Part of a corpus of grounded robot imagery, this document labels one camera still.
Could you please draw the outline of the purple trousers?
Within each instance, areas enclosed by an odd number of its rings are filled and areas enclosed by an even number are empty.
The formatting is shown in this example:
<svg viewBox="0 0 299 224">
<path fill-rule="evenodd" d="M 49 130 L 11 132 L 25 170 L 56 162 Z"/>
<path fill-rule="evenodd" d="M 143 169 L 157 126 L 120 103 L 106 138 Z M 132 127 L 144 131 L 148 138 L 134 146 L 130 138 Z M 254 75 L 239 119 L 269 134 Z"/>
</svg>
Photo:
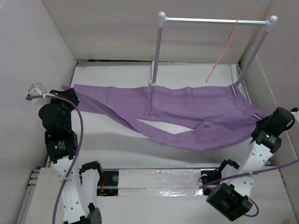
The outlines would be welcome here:
<svg viewBox="0 0 299 224">
<path fill-rule="evenodd" d="M 117 88 L 74 85 L 79 110 L 107 115 L 149 139 L 173 147 L 221 149 L 247 140 L 264 113 L 235 84 Z"/>
</svg>

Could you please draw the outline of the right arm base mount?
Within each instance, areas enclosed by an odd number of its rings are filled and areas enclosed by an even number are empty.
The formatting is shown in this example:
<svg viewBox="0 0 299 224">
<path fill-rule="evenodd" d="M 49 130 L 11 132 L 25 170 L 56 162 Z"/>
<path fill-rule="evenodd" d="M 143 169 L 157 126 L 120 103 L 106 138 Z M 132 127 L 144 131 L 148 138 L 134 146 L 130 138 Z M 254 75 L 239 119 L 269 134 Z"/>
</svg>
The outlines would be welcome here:
<svg viewBox="0 0 299 224">
<path fill-rule="evenodd" d="M 212 181 L 216 181 L 222 178 L 222 170 L 227 166 L 231 166 L 236 170 L 240 167 L 239 164 L 231 159 L 224 160 L 219 167 L 213 170 L 202 170 L 201 177 L 198 179 L 198 182 L 202 185 L 208 184 Z"/>
</svg>

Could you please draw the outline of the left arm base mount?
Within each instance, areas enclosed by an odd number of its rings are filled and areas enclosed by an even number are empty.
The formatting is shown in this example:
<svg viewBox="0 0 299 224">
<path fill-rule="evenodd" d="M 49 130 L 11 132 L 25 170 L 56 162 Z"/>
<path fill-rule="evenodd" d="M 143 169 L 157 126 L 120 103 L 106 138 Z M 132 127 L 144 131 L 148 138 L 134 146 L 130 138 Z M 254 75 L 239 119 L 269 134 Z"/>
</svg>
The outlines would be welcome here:
<svg viewBox="0 0 299 224">
<path fill-rule="evenodd" d="M 96 170 L 100 175 L 97 183 L 97 196 L 118 196 L 118 169 L 103 169 L 98 161 L 85 163 L 79 169 L 81 183 L 82 174 L 90 170 Z"/>
</svg>

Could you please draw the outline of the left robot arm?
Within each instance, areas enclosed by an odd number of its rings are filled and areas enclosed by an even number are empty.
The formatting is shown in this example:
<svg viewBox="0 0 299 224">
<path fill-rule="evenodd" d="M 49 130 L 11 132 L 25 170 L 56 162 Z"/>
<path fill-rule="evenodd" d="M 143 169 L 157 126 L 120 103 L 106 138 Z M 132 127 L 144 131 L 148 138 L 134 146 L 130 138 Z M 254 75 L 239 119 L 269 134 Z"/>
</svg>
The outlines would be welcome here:
<svg viewBox="0 0 299 224">
<path fill-rule="evenodd" d="M 61 184 L 52 223 L 56 223 L 62 203 L 63 224 L 100 224 L 102 216 L 94 200 L 104 181 L 102 167 L 98 161 L 76 165 L 83 137 L 72 130 L 71 113 L 78 109 L 78 97 L 73 88 L 51 90 L 48 96 L 51 100 L 39 110 L 39 117 L 46 130 L 47 153 Z"/>
</svg>

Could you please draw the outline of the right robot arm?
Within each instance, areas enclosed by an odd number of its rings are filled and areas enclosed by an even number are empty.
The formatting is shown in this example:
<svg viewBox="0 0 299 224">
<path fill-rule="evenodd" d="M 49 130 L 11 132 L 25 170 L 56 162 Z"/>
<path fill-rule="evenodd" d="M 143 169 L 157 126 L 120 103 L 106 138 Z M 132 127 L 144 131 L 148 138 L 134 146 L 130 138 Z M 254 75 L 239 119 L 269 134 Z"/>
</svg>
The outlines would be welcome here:
<svg viewBox="0 0 299 224">
<path fill-rule="evenodd" d="M 250 198 L 251 189 L 259 173 L 269 172 L 266 162 L 281 147 L 280 134 L 289 130 L 299 120 L 299 109 L 278 107 L 271 115 L 256 122 L 251 134 L 249 155 L 239 166 L 224 160 L 215 170 L 202 172 L 200 189 L 207 196 L 206 202 L 233 222 L 248 212 L 256 203 Z"/>
</svg>

